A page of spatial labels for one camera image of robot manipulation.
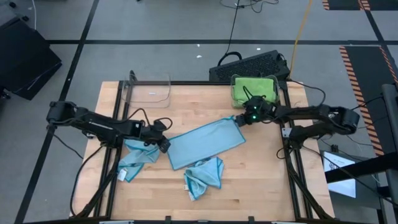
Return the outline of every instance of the wooden tabletop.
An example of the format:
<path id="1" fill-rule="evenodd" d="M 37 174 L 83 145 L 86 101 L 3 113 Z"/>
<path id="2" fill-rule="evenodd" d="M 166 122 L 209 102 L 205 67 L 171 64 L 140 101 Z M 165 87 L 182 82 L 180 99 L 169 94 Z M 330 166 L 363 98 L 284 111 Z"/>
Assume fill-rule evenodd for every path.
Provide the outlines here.
<path id="1" fill-rule="evenodd" d="M 118 82 L 103 82 L 97 113 L 112 116 L 117 87 Z M 301 85 L 288 83 L 288 87 L 292 107 L 308 106 Z M 135 88 L 148 89 L 148 86 Z M 135 90 L 134 97 L 148 94 L 148 90 L 141 90 Z M 150 121 L 160 117 L 173 120 L 172 128 L 164 133 L 170 138 L 217 119 L 241 114 L 243 110 L 232 109 L 230 96 L 229 86 L 177 85 L 171 88 L 169 107 L 145 110 Z M 134 119 L 143 119 L 143 115 L 137 114 Z M 309 120 L 295 122 L 302 126 L 311 123 Z M 254 216 L 256 221 L 294 221 L 285 161 L 275 155 L 282 147 L 279 125 L 256 123 L 243 126 L 241 132 L 246 143 L 218 155 L 225 165 L 222 189 L 209 187 L 204 196 L 192 202 L 183 189 L 184 169 L 173 171 L 167 155 L 160 154 L 158 161 L 146 164 L 131 183 L 117 182 L 112 219 L 164 220 L 170 215 L 173 220 L 248 220 L 248 216 Z M 309 139 L 304 145 L 318 151 L 316 140 Z M 88 140 L 85 159 L 98 147 L 96 139 Z M 75 212 L 82 210 L 98 188 L 104 152 L 105 149 L 88 161 L 80 174 L 73 201 Z M 127 152 L 123 147 L 122 157 Z M 301 150 L 301 154 L 309 191 L 325 211 L 334 216 L 320 157 L 305 150 Z M 297 192 L 300 212 L 305 217 L 302 194 L 298 188 Z M 108 191 L 103 198 L 101 214 L 104 214 Z"/>

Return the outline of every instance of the green towel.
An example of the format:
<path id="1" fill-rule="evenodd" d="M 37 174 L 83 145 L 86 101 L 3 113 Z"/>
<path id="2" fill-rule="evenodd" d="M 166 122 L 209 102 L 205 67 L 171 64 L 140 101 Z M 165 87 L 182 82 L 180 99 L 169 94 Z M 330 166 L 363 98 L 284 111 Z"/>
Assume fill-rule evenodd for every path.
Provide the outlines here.
<path id="1" fill-rule="evenodd" d="M 250 91 L 253 96 L 266 96 L 266 101 L 275 103 L 276 94 L 274 91 L 274 80 L 270 78 L 236 78 L 233 87 L 233 108 L 243 108 L 243 103 L 248 100 L 243 91 L 243 86 Z"/>

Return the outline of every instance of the yellow cable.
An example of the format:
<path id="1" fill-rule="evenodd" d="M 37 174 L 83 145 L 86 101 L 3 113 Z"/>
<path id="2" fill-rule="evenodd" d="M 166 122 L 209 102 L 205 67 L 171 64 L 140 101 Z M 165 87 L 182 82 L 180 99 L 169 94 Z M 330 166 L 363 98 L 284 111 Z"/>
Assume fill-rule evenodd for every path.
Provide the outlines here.
<path id="1" fill-rule="evenodd" d="M 305 21 L 307 20 L 308 13 L 310 12 L 310 9 L 311 9 L 311 4 L 312 4 L 312 0 L 309 0 L 308 5 L 307 5 L 307 9 L 305 10 L 305 13 L 304 13 L 303 21 L 301 22 L 300 30 L 298 31 L 298 34 L 297 34 L 297 37 L 296 37 L 296 41 L 294 42 L 293 55 L 292 55 L 292 62 L 290 63 L 289 78 L 291 78 L 292 73 L 293 73 L 294 59 L 295 59 L 295 57 L 296 57 L 297 42 L 299 41 L 300 36 L 301 36 L 301 33 L 302 33 L 302 31 L 303 31 Z"/>

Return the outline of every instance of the light blue cloth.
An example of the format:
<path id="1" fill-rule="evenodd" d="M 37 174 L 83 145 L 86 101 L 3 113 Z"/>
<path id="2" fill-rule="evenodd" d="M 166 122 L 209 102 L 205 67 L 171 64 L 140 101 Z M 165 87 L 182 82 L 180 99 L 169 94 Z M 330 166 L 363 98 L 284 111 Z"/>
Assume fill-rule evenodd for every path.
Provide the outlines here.
<path id="1" fill-rule="evenodd" d="M 145 163 L 155 163 L 159 158 L 159 147 L 155 145 L 144 146 L 144 143 L 136 140 L 124 140 L 127 149 L 130 151 L 118 164 L 118 172 L 126 169 L 127 174 L 124 178 L 130 182 L 139 171 L 144 167 Z"/>
<path id="2" fill-rule="evenodd" d="M 223 169 L 224 162 L 218 157 L 209 161 L 199 161 L 194 166 L 188 167 L 184 179 L 191 199 L 198 200 L 206 192 L 208 185 L 221 189 Z"/>
<path id="3" fill-rule="evenodd" d="M 173 170 L 207 159 L 244 142 L 233 116 L 171 138 L 167 151 Z"/>

